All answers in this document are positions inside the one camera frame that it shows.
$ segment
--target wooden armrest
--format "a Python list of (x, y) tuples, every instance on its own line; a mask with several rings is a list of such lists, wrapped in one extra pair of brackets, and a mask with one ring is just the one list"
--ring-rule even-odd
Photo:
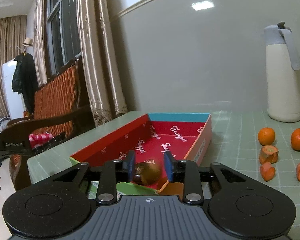
[(29, 134), (31, 134), (34, 130), (69, 122), (82, 114), (89, 113), (90, 111), (90, 105), (87, 105), (65, 115), (17, 122), (0, 132), (0, 141), (4, 141), (6, 138), (9, 138), (10, 141), (23, 142), (25, 145), (30, 147)]
[(17, 122), (20, 122), (20, 121), (29, 120), (29, 119), (33, 119), (33, 115), (30, 115), (28, 117), (21, 117), (21, 118), (16, 118), (16, 119), (10, 120), (9, 122), (7, 122), (7, 126), (12, 125)]

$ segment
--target black coat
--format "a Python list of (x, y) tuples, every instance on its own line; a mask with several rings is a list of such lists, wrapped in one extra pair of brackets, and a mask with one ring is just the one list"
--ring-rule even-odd
[(23, 95), (27, 111), (34, 112), (34, 93), (38, 90), (37, 74), (30, 53), (21, 53), (14, 59), (17, 67), (12, 78), (12, 90)]

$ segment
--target gray thermos lid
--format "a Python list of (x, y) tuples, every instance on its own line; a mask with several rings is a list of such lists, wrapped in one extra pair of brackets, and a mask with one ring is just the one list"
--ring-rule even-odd
[(300, 58), (293, 42), (292, 32), (284, 22), (270, 25), (265, 28), (266, 45), (286, 44), (293, 70), (300, 70)]

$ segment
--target tangerine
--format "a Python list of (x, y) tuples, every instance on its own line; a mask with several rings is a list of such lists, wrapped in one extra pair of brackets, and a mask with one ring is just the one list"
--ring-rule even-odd
[(291, 147), (295, 151), (300, 151), (300, 128), (295, 129), (291, 134)]
[(264, 127), (258, 132), (258, 140), (261, 145), (271, 145), (275, 140), (275, 132), (270, 127)]

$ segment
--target box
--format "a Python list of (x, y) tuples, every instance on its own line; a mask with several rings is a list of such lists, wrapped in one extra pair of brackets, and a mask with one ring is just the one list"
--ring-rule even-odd
[[(159, 163), (163, 167), (163, 153), (169, 150), (177, 160), (187, 159), (198, 165), (211, 141), (211, 114), (152, 113), (145, 114), (98, 141), (71, 155), (73, 165), (89, 162), (102, 166), (105, 161), (125, 159), (135, 150), (136, 163)], [(156, 184), (140, 186), (118, 183), (117, 190), (126, 195), (180, 195), (183, 184), (169, 183), (165, 171)]]

